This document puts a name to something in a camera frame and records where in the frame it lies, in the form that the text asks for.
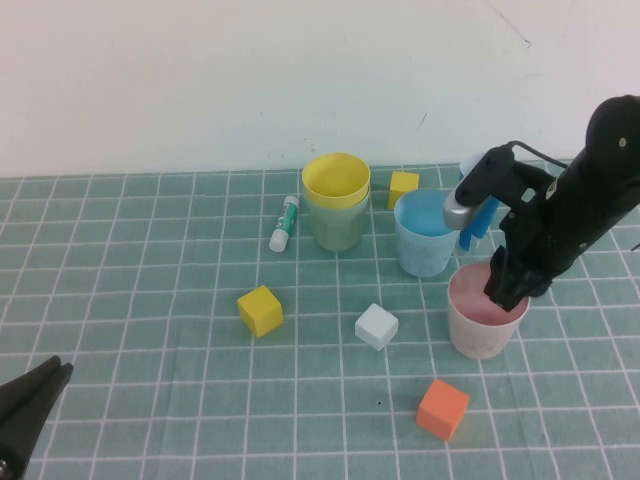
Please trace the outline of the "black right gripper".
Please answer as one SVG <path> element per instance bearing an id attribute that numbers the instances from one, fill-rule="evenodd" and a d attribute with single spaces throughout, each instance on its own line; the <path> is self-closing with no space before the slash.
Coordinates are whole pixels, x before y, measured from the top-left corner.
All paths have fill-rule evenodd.
<path id="1" fill-rule="evenodd" d="M 489 262 L 484 293 L 509 312 L 540 295 L 625 216 L 625 184 L 562 174 L 500 225 L 506 245 Z"/>

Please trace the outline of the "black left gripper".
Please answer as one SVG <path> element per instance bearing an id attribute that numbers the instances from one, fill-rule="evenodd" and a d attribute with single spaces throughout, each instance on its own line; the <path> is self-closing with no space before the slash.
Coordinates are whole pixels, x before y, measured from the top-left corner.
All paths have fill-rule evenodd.
<path id="1" fill-rule="evenodd" d="M 29 372 L 1 386 L 0 479 L 21 480 L 25 460 L 58 397 L 70 381 L 73 365 L 52 356 Z"/>

